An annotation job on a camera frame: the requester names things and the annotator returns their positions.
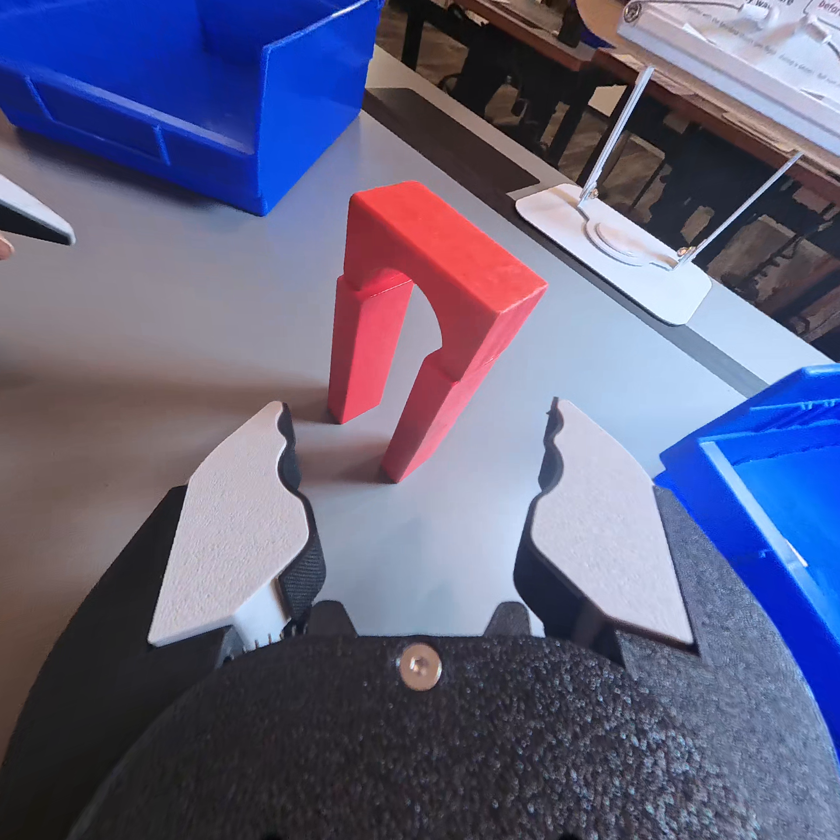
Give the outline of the blue plastic bin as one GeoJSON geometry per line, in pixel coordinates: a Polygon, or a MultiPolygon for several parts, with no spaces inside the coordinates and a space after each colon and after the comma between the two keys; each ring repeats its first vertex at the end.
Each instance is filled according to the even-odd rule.
{"type": "Polygon", "coordinates": [[[361,110],[383,2],[1,2],[2,111],[267,215],[361,110]]]}
{"type": "Polygon", "coordinates": [[[778,629],[839,748],[839,365],[806,366],[659,455],[778,629]]]}

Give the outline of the white document stand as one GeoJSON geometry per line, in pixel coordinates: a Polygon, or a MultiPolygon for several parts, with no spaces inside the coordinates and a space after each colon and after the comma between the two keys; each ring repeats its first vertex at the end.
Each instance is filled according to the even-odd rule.
{"type": "MultiPolygon", "coordinates": [[[[799,138],[836,155],[839,151],[838,111],[760,72],[748,62],[715,47],[662,14],[665,5],[680,2],[597,2],[584,8],[585,25],[611,45],[634,44],[691,76],[725,92],[771,119],[799,138]]],[[[597,182],[604,165],[655,74],[655,64],[643,59],[628,91],[626,104],[582,185],[560,184],[516,201],[518,215],[584,266],[593,270],[625,298],[670,326],[684,326],[712,288],[698,266],[701,252],[753,204],[773,190],[803,157],[787,152],[785,161],[740,206],[697,245],[674,249],[603,202],[597,182]]]]}

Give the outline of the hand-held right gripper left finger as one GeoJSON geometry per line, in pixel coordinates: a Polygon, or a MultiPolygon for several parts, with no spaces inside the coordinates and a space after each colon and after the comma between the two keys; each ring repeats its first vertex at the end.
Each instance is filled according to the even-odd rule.
{"type": "Polygon", "coordinates": [[[163,647],[232,627],[244,650],[305,623],[326,579],[289,405],[270,402],[189,479],[152,616],[163,647]]]}

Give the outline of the brown wooden desk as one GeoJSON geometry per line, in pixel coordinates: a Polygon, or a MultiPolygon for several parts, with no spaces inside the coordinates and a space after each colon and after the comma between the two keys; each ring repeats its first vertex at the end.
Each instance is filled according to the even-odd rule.
{"type": "Polygon", "coordinates": [[[716,134],[767,165],[779,165],[786,153],[803,151],[799,163],[791,169],[791,178],[827,201],[838,202],[838,157],[814,143],[799,138],[792,130],[774,122],[768,113],[757,110],[701,79],[626,44],[616,42],[618,49],[568,47],[555,38],[560,24],[548,28],[528,22],[517,14],[535,15],[535,2],[458,2],[518,42],[534,49],[544,58],[568,70],[584,74],[585,81],[595,87],[609,83],[630,85],[640,72],[643,59],[655,64],[648,94],[677,113],[716,134]]]}

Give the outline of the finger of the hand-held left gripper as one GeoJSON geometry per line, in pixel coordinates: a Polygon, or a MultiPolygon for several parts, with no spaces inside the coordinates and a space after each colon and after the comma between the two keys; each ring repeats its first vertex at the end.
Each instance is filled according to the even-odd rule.
{"type": "Polygon", "coordinates": [[[65,219],[4,175],[1,175],[1,232],[58,245],[76,243],[76,234],[65,219]]]}

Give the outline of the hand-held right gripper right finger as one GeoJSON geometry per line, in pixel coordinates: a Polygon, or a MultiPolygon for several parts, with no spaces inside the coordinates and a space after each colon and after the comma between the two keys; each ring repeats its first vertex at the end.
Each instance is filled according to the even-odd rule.
{"type": "Polygon", "coordinates": [[[691,652],[695,636],[648,473],[567,400],[552,400],[542,441],[513,582],[544,635],[597,649],[625,632],[691,652]]]}

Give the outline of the red wooden pillar block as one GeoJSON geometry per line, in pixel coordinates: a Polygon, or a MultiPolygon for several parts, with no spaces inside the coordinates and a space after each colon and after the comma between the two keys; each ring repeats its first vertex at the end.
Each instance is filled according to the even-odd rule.
{"type": "Polygon", "coordinates": [[[389,269],[362,288],[347,276],[338,279],[328,393],[338,424],[380,404],[413,289],[407,276],[389,269]]]}
{"type": "Polygon", "coordinates": [[[439,357],[436,351],[423,361],[383,456],[381,468],[393,482],[404,480],[432,456],[495,363],[455,379],[439,357]]]}

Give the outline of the printed instruction sheet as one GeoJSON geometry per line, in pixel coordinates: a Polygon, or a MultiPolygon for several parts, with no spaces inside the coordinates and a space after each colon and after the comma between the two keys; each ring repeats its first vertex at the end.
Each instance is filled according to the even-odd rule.
{"type": "Polygon", "coordinates": [[[660,12],[765,75],[839,110],[838,1],[680,2],[660,12]]]}

